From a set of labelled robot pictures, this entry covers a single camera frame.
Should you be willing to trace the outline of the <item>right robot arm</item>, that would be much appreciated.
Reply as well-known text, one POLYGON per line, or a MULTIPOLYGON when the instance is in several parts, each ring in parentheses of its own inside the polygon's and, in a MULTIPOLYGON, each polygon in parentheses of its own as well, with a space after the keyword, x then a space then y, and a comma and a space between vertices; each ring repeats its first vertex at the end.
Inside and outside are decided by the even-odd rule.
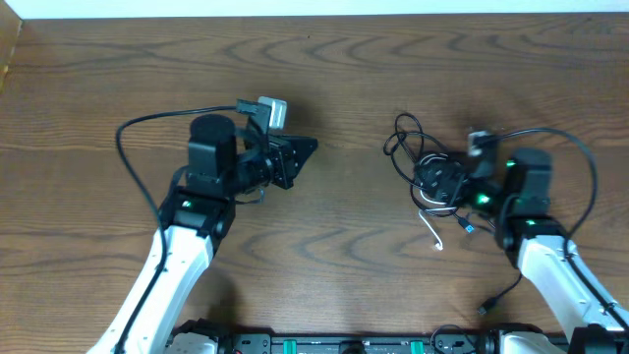
POLYGON ((415 187, 442 212, 468 207, 490 219, 498 247, 539 291, 567 339, 570 353, 625 353, 628 312, 585 265, 568 230, 549 215, 552 160, 518 148, 502 185, 490 180, 496 150, 468 158, 430 151, 414 166, 415 187))

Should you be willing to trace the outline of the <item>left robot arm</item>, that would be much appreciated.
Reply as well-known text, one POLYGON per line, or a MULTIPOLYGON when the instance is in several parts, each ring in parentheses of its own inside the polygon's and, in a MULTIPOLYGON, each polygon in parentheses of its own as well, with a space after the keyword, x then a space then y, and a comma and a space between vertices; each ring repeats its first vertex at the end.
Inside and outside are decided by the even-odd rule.
POLYGON ((190 127, 189 162, 173 174, 162 204, 152 204, 157 229, 132 290, 93 353, 162 353, 200 276, 227 236, 240 195, 273 184, 293 187, 315 138, 272 135, 250 119, 204 114, 190 127))

